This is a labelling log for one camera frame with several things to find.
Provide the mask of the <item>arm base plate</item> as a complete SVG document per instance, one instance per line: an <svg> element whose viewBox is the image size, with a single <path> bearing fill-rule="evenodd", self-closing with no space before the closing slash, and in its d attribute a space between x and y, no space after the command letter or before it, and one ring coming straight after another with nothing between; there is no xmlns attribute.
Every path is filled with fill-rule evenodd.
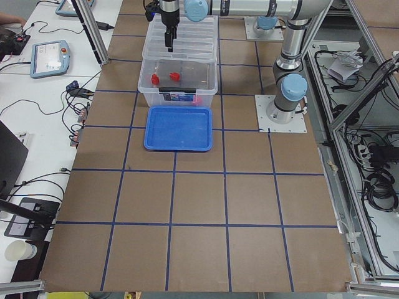
<svg viewBox="0 0 399 299"><path fill-rule="evenodd" d="M244 18L246 39L264 42L282 42L284 24L277 17L250 17Z"/></svg>
<svg viewBox="0 0 399 299"><path fill-rule="evenodd" d="M258 130L265 133L307 133L304 120L306 107L297 104L291 112L275 106L274 95L255 95Z"/></svg>

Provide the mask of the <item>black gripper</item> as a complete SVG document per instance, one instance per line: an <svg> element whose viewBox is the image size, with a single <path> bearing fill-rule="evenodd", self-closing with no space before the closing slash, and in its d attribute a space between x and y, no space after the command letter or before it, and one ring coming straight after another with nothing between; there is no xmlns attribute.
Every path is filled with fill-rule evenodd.
<svg viewBox="0 0 399 299"><path fill-rule="evenodd" d="M173 52L173 39L177 38L178 23L180 21L180 4L178 0L153 0L148 4L144 1L145 16L151 22L155 14L161 16L161 21L166 27L172 27L165 32L165 47L168 52Z"/></svg>

